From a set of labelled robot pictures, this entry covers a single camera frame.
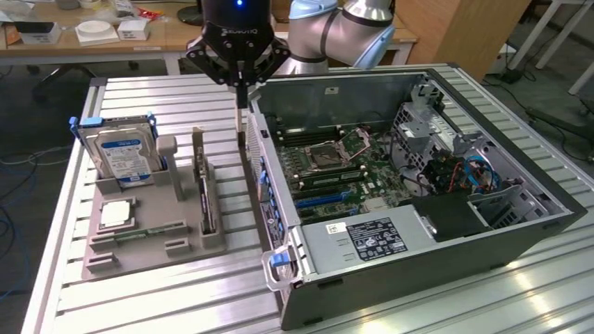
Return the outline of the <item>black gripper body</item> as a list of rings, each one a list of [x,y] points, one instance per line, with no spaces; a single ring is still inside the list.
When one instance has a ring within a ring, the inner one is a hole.
[[[204,26],[201,37],[209,43],[209,55],[242,66],[250,41],[270,44],[276,36],[270,1],[201,1]]]

